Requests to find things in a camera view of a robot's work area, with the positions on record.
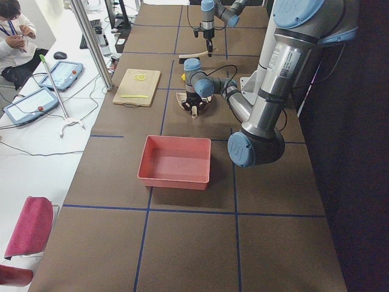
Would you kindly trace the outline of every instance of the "metal pole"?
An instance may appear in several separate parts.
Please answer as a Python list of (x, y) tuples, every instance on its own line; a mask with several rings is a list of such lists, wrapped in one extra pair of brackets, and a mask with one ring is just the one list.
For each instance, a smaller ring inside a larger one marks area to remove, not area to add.
[(54, 82), (54, 79), (53, 79), (53, 77), (52, 77), (52, 75), (51, 75), (50, 69), (49, 69), (49, 67), (48, 67), (48, 65), (47, 65), (47, 63), (46, 63), (46, 59), (44, 58), (44, 55), (40, 55), (40, 57), (41, 57), (41, 61), (42, 61), (42, 63), (43, 63), (43, 66), (44, 66), (44, 68), (45, 68), (45, 70), (46, 70), (46, 72), (47, 72), (47, 76), (49, 76), (50, 82), (51, 82), (51, 84), (52, 84), (52, 86), (53, 86), (55, 95), (56, 95), (57, 98), (58, 98), (58, 101), (59, 101), (60, 106), (61, 106), (61, 108), (62, 108), (63, 114), (65, 115), (65, 118), (68, 118), (69, 115), (67, 114), (67, 111), (66, 111), (66, 109), (65, 109), (65, 106), (63, 105), (63, 102), (62, 102), (61, 97), (60, 97), (60, 93), (58, 92), (57, 87), (55, 86), (55, 82)]
[(85, 37), (86, 43), (88, 44), (88, 48), (91, 51), (97, 70), (104, 81), (106, 89), (110, 91), (114, 84), (105, 65), (103, 55), (100, 51), (100, 46), (98, 45), (95, 32), (89, 23), (84, 6), (81, 1), (78, 0), (70, 0), (70, 3), (78, 24), (80, 25), (81, 31)]

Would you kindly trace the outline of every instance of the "hand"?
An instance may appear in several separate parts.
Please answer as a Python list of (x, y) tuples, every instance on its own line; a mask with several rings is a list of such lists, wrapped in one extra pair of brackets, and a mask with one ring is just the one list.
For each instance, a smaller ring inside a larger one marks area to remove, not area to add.
[(31, 37), (31, 38), (36, 38), (35, 32), (31, 28), (29, 28), (28, 26), (25, 26), (22, 24), (21, 26), (19, 26), (19, 28), (22, 31), (23, 35), (27, 35), (28, 37)]
[(7, 36), (5, 42), (13, 49), (22, 49), (26, 45), (21, 35)]

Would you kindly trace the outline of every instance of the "computer mouse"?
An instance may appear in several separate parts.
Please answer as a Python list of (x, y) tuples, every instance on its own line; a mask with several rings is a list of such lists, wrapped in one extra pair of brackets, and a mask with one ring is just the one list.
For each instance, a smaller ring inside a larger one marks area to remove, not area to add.
[(67, 55), (64, 52), (55, 52), (54, 53), (54, 59), (56, 59), (56, 60), (63, 60), (66, 58), (67, 58)]

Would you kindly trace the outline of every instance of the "white lab coat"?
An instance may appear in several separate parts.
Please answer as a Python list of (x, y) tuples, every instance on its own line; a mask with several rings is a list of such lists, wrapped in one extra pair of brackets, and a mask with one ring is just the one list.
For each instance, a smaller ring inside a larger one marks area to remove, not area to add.
[[(6, 31), (8, 31), (10, 35), (12, 35), (8, 21), (0, 21), (0, 24), (5, 28)], [(13, 20), (12, 24), (15, 27), (16, 33), (18, 35), (22, 34), (19, 28), (19, 26), (22, 24), (30, 27), (31, 30), (36, 33), (36, 28), (33, 23), (23, 14), (20, 14), (15, 20)], [(26, 42), (26, 53), (21, 52), (19, 49), (11, 48), (5, 41), (6, 37), (7, 35), (0, 30), (0, 73), (6, 67), (16, 67), (26, 64), (32, 59), (36, 49), (36, 45), (29, 41), (31, 38), (28, 36), (24, 37), (24, 41)]]

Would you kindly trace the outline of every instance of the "wooden cutting board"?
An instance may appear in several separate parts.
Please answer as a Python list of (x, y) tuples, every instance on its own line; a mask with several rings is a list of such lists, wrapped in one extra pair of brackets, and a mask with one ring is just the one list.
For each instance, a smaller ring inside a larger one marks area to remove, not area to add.
[(127, 69), (114, 97), (116, 105), (150, 106), (160, 71)]

